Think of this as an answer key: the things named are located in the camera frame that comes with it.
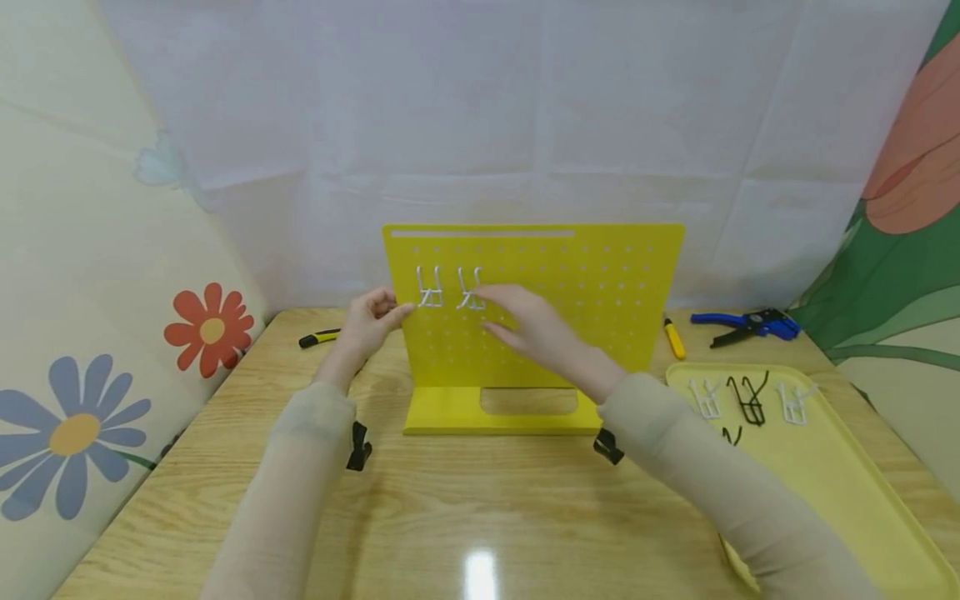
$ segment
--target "black clip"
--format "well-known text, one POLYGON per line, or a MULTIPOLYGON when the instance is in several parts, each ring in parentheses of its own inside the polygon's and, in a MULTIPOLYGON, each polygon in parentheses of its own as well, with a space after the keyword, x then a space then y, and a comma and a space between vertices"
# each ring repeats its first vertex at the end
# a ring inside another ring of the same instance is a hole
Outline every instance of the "black clip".
POLYGON ((760 384, 759 389, 754 390, 754 384, 746 376, 743 377, 741 383, 750 390, 750 400, 744 402, 743 398, 740 396, 740 389, 736 387, 736 380, 733 377, 727 378, 727 387, 733 385, 733 393, 736 394, 736 401, 740 404, 740 411, 743 413, 743 419, 748 422, 750 425, 756 425, 760 427, 763 423, 767 422, 766 417, 763 416, 763 405, 760 404, 760 398, 757 397, 760 392, 763 391, 763 387, 767 385, 767 379, 770 378, 770 372, 768 371, 763 377, 763 383, 760 384))
POLYGON ((616 436, 609 429, 600 429, 596 440, 593 441, 593 449, 614 466, 624 457, 623 451, 616 447, 616 436))
POLYGON ((350 458, 347 460, 347 468, 350 470, 363 470, 367 465, 367 459, 373 454, 373 444, 364 442, 367 439, 367 427, 359 420, 353 422, 353 451, 350 452, 350 458))

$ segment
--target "yellow flower center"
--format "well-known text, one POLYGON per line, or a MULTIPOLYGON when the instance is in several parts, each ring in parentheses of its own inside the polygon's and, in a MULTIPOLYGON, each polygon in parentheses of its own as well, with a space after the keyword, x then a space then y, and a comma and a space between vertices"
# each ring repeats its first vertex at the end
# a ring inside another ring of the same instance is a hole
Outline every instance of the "yellow flower center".
POLYGON ((200 325, 200 339, 207 345, 216 344, 224 337, 224 331, 227 331, 227 325, 222 319, 207 319, 200 325))
POLYGON ((88 413, 80 413, 57 425, 50 436, 50 451, 60 456, 83 452, 100 435, 100 422, 88 413))

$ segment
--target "red flower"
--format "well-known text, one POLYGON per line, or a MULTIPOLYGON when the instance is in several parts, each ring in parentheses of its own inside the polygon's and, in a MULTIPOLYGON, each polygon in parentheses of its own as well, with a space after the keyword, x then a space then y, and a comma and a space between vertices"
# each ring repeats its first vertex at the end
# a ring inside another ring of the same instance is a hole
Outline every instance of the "red flower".
POLYGON ((253 327, 253 315, 245 315, 247 307, 240 292, 230 292, 223 306, 220 298, 224 290, 219 283, 210 283, 204 290, 206 307, 196 294, 183 290, 174 298, 174 309, 187 323, 172 323, 163 330, 163 337, 171 346, 186 346, 177 359, 177 366, 186 371, 200 356, 200 374, 212 377, 223 363, 233 369, 240 360, 239 350, 251 344, 247 330, 253 327))

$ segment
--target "finger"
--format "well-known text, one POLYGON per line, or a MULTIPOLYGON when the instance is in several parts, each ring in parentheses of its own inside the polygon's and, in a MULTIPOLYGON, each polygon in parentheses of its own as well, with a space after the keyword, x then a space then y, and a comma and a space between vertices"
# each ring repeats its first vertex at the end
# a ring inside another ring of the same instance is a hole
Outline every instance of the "finger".
POLYGON ((505 308, 510 313, 514 313, 528 297, 534 296, 525 287, 513 283, 481 285, 473 290, 473 293, 476 294, 478 298, 489 300, 505 308))
POLYGON ((403 320, 409 317, 412 312, 414 312, 414 305, 412 302, 407 302, 406 304, 395 307, 377 322, 387 331, 393 331, 400 327, 403 320))
POLYGON ((508 347, 517 352, 523 351, 523 338, 516 335, 516 332, 509 327, 505 327, 499 323, 492 323, 490 321, 484 321, 482 326, 491 334, 491 336, 497 340, 500 340, 508 347))
POLYGON ((370 310, 373 310, 373 308, 380 302, 386 300, 393 300, 396 302, 396 295, 394 294, 394 290, 384 286, 378 287, 375 290, 370 290, 370 292, 358 297, 357 300, 359 300, 364 306, 370 308, 370 310))
POLYGON ((390 311, 392 311, 392 310, 395 309, 395 308, 396 308, 396 302, 395 302, 395 301, 393 301, 393 300, 384 300, 384 301, 382 301, 382 302, 378 302, 377 304, 375 304, 375 305, 373 306, 373 308, 371 308, 371 311, 373 312, 373 315, 374 315, 377 319, 379 319, 380 317, 383 317, 384 315, 386 315, 387 313, 389 313, 390 311))

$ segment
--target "blue pliers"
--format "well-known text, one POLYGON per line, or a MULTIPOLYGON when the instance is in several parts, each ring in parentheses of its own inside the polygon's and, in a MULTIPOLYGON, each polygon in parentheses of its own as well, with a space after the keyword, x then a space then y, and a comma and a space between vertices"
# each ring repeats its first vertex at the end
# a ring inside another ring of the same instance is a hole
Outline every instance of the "blue pliers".
POLYGON ((723 313, 701 313, 690 315, 690 322, 694 324, 712 323, 733 327, 733 331, 713 338, 711 348, 728 346, 740 340, 768 333, 776 335, 782 340, 792 340, 800 335, 800 326, 786 313, 776 308, 764 308, 754 313, 743 315, 725 315, 723 313))

